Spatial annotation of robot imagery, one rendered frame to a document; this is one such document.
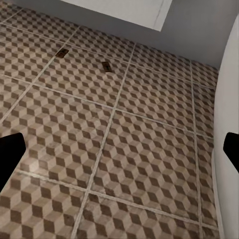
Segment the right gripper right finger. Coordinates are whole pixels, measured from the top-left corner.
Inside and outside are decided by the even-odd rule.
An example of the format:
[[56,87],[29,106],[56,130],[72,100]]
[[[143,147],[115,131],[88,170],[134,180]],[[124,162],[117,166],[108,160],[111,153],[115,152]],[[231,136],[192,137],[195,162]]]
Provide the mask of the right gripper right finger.
[[239,134],[228,132],[223,150],[239,173]]

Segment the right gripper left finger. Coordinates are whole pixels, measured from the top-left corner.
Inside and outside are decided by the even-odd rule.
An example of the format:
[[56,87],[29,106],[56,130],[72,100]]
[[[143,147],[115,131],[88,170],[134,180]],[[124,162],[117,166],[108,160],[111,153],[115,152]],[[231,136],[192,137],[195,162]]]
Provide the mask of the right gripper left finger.
[[0,138],[0,192],[26,151],[21,132]]

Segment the mousetrap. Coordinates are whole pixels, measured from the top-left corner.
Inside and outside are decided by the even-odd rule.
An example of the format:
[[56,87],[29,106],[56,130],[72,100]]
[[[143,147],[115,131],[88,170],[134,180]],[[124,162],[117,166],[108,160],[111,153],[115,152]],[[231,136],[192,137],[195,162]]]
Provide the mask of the mousetrap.
[[102,62],[105,72],[112,72],[109,62]]
[[68,53],[68,50],[62,48],[62,49],[56,54],[56,57],[63,58],[67,53]]

